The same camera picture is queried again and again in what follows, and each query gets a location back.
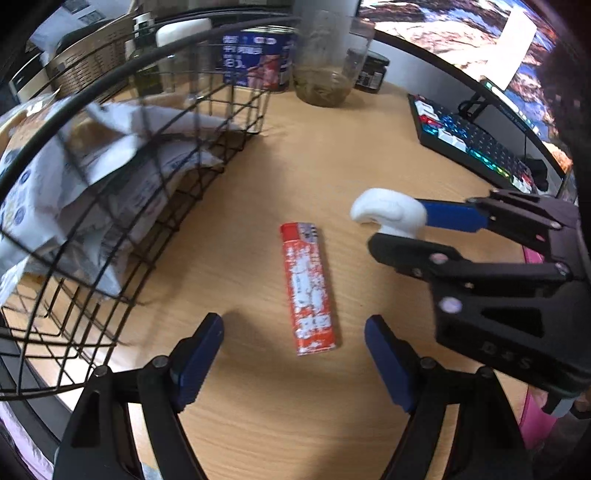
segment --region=wood grain surface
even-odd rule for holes
[[[207,312],[226,337],[197,402],[181,415],[211,480],[377,480],[408,416],[392,404],[363,341],[365,320],[384,316],[420,355],[474,371],[475,362],[434,341],[427,284],[377,264],[366,242],[375,225],[349,218],[366,189],[462,201],[491,186],[422,147],[405,93],[354,90],[322,109],[293,92],[271,98],[265,130],[189,214],[159,260],[115,349],[120,368],[169,353]],[[340,347],[297,357],[290,326],[279,226],[320,231]],[[427,228],[425,238],[476,261],[521,262],[521,247],[490,232]],[[517,414],[525,385],[502,377]],[[139,409],[142,461],[155,466]],[[440,478],[453,437],[449,408],[429,478]]]

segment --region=blue can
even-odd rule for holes
[[[290,84],[294,29],[272,25],[224,35],[224,82],[283,92]]]

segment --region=monitor screen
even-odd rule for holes
[[[537,69],[557,35],[520,0],[362,0],[359,16],[454,65],[483,84],[539,137],[566,172],[560,141]]]

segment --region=rgb backlit keyboard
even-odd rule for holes
[[[409,100],[421,144],[495,186],[537,192],[530,169],[484,130],[422,96]]]

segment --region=screw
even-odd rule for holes
[[[168,357],[166,355],[159,355],[152,359],[152,365],[156,368],[164,368],[168,365]]]
[[[107,367],[106,365],[99,365],[95,368],[93,374],[95,377],[104,377],[108,373],[108,371],[109,367]]]
[[[566,277],[570,273],[569,268],[563,263],[558,262],[554,264],[554,266],[557,268],[558,273],[560,273],[563,277]]]
[[[421,368],[424,368],[426,370],[431,370],[432,368],[435,368],[437,365],[437,362],[431,358],[430,356],[426,356],[424,358],[421,358]]]
[[[484,377],[484,378],[493,378],[495,376],[495,373],[488,367],[482,367],[480,369],[480,374]]]
[[[439,308],[453,315],[462,311],[462,302],[454,297],[443,297],[439,302]]]
[[[429,260],[436,265],[443,265],[445,262],[449,260],[446,254],[431,254]]]

